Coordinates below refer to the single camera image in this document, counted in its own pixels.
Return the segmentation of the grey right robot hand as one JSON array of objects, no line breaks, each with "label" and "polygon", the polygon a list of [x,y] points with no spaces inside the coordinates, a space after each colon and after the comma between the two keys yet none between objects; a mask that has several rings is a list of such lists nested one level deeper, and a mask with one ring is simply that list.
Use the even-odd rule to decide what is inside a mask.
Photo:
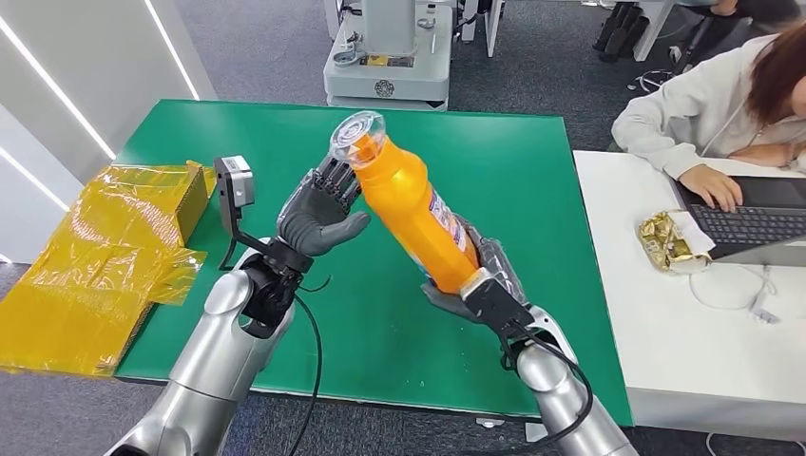
[{"label": "grey right robot hand", "polygon": [[[486,268],[522,307],[529,309],[530,303],[526,298],[521,280],[512,269],[501,242],[492,237],[484,237],[461,216],[458,216],[457,219],[470,237],[476,250],[479,264]],[[465,318],[472,323],[482,323],[479,316],[467,308],[458,294],[445,294],[436,288],[432,281],[422,284],[420,289],[434,307]]]}]

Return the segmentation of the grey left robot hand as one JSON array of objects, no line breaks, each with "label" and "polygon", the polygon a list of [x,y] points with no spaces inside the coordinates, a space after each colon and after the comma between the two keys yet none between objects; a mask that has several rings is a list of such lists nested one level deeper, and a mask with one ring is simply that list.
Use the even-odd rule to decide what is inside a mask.
[{"label": "grey left robot hand", "polygon": [[360,194],[351,166],[326,155],[303,176],[283,204],[277,218],[277,237],[307,257],[327,254],[360,235],[370,223],[370,214],[352,210]]}]

